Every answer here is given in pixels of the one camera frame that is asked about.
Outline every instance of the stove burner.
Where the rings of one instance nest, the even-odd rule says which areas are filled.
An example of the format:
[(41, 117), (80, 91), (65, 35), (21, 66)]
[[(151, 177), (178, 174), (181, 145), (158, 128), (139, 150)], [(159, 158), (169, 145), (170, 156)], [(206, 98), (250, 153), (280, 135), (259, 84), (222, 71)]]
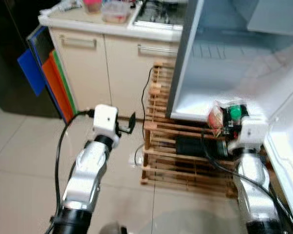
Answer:
[(134, 21), (134, 25), (182, 30), (186, 8), (186, 3), (145, 0)]

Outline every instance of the food container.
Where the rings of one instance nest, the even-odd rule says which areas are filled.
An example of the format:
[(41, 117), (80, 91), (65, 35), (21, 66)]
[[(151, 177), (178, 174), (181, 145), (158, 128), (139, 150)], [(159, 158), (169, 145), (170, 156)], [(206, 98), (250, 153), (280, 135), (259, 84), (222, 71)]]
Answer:
[(86, 9), (86, 12), (89, 14), (93, 13), (99, 13), (101, 6), (102, 6), (102, 0), (83, 0), (84, 1), (84, 8)]
[(123, 1), (110, 1), (102, 7), (102, 18), (110, 23), (124, 23), (130, 12), (130, 3)]

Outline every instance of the power cord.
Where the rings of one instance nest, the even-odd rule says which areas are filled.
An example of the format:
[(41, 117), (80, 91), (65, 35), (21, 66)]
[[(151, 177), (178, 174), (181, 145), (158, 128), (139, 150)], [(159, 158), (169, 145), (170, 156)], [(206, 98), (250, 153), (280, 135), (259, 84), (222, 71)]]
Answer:
[[(270, 191), (270, 193), (271, 193), (276, 199), (279, 199), (278, 196), (277, 196), (277, 193), (275, 192), (275, 190), (274, 190), (274, 188), (273, 188), (273, 186), (272, 186), (272, 183), (271, 183), (271, 182), (269, 183), (269, 191)], [(276, 209), (277, 209), (277, 213), (278, 213), (278, 215), (281, 216), (281, 212), (280, 212), (279, 207), (276, 207)], [(281, 221), (281, 228), (282, 228), (283, 230), (286, 229), (286, 228), (285, 228), (285, 225), (284, 225), (284, 222), (282, 222), (282, 221)]]
[(69, 181), (69, 179), (72, 177), (73, 172), (74, 172), (74, 169), (75, 169), (75, 166), (76, 166), (76, 161), (73, 162), (73, 165), (72, 165), (72, 167), (70, 168), (69, 176), (68, 176), (68, 180), (67, 180), (67, 181)]
[[(77, 114), (75, 114), (73, 118), (63, 128), (59, 142), (58, 142), (57, 151), (56, 151), (56, 159), (55, 159), (55, 170), (54, 170), (55, 195), (56, 195), (56, 210), (55, 210), (54, 217), (58, 216), (60, 212), (60, 208), (61, 208), (61, 198), (60, 198), (61, 195), (60, 195), (60, 186), (59, 186), (59, 162), (60, 162), (60, 152), (61, 152), (62, 141), (64, 139), (64, 136), (68, 127), (71, 125), (74, 119), (76, 119), (78, 116), (85, 116), (85, 115), (88, 115), (89, 117), (94, 117), (94, 110), (90, 109), (87, 111), (80, 111)], [(54, 222), (52, 220), (53, 218), (51, 218), (51, 224), (46, 230), (45, 234), (49, 234), (52, 231), (54, 227)]]
[(233, 172), (233, 171), (221, 166), (220, 164), (218, 164), (218, 162), (215, 160), (215, 158), (210, 156), (208, 153), (207, 147), (204, 143), (204, 134), (202, 134), (201, 141), (202, 141), (205, 156), (211, 165), (213, 165), (215, 168), (217, 168), (221, 171), (228, 172), (228, 173), (232, 174), (233, 176), (237, 176), (239, 178), (242, 178), (245, 181), (247, 181), (248, 183), (251, 183), (251, 184), (255, 185), (256, 187), (258, 187), (261, 191), (263, 191), (267, 196), (269, 196), (271, 198), (271, 200), (273, 201), (275, 206), (279, 208), (278, 210), (281, 210), (283, 212), (283, 214), (287, 218), (288, 222), (293, 227), (293, 216), (292, 216), (291, 212), (285, 207), (285, 205), (282, 203), (282, 201), (276, 195), (272, 195), (269, 191), (267, 191), (261, 184), (257, 183), (256, 181), (254, 181), (244, 175), (241, 175), (239, 173)]
[(142, 104), (142, 109), (143, 109), (143, 123), (142, 123), (142, 135), (143, 135), (143, 140), (145, 140), (145, 133), (143, 131), (144, 129), (144, 126), (145, 126), (145, 121), (146, 121), (146, 110), (145, 110), (145, 105), (143, 103), (143, 97), (145, 95), (145, 90), (147, 88), (147, 85), (150, 81), (150, 77), (151, 77), (151, 72), (153, 70), (153, 67), (151, 67), (150, 71), (148, 72), (148, 77), (147, 77), (147, 81), (146, 81), (146, 85), (145, 87), (143, 88), (143, 91), (142, 91), (142, 96), (141, 96), (141, 104)]
[[(145, 109), (145, 105), (143, 103), (143, 97), (145, 95), (145, 91), (146, 91), (147, 85), (148, 85), (148, 83), (150, 81), (152, 70), (153, 70), (153, 67), (151, 67), (150, 71), (148, 72), (148, 77), (147, 77), (146, 85), (144, 86), (143, 91), (142, 91), (142, 95), (141, 95), (141, 104), (142, 104), (142, 109), (143, 109), (143, 122), (142, 122), (142, 135), (143, 135), (143, 140), (145, 140), (145, 133), (144, 133), (143, 129), (145, 127), (145, 121), (146, 121), (146, 109)], [(136, 149), (135, 156), (134, 156), (134, 162), (135, 162), (135, 165), (136, 166), (138, 166), (137, 159), (136, 159), (138, 150), (141, 149), (143, 146), (144, 146), (144, 144), (141, 144)]]
[(141, 149), (143, 146), (144, 146), (144, 143), (141, 144), (141, 145), (136, 149), (135, 156), (134, 156), (134, 161), (135, 161), (135, 165), (136, 165), (136, 166), (138, 166), (138, 164), (137, 164), (137, 153), (138, 153), (138, 150)]

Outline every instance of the cabinet door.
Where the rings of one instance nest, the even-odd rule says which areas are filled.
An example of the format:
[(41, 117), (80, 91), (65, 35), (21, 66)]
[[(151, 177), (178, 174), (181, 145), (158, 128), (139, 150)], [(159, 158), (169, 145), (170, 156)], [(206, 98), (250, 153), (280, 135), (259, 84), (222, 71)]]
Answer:
[(102, 34), (51, 29), (79, 110), (111, 104)]
[[(143, 118), (142, 90), (154, 62), (175, 62), (177, 43), (105, 36), (112, 105), (119, 115)], [(148, 87), (145, 91), (146, 106)]]

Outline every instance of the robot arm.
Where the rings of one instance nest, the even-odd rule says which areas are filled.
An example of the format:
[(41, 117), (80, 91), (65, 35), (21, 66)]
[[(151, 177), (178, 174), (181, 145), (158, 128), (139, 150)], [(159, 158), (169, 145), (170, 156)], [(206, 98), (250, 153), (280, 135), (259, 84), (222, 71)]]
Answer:
[[(224, 117), (228, 121), (224, 122), (224, 126), (231, 137), (228, 152), (238, 159), (237, 172), (268, 191), (269, 173), (258, 152), (269, 126), (264, 118), (252, 117), (248, 113), (233, 117)], [(241, 177), (233, 176), (233, 180), (238, 189), (238, 203), (248, 233), (282, 234), (278, 212), (272, 199), (259, 187)]]
[(131, 134), (135, 126), (135, 114), (129, 120), (129, 127), (118, 125), (117, 114), (116, 107), (98, 105), (95, 108), (94, 141), (77, 155), (61, 210), (53, 220), (53, 234), (87, 233), (109, 154), (118, 145), (120, 131)]

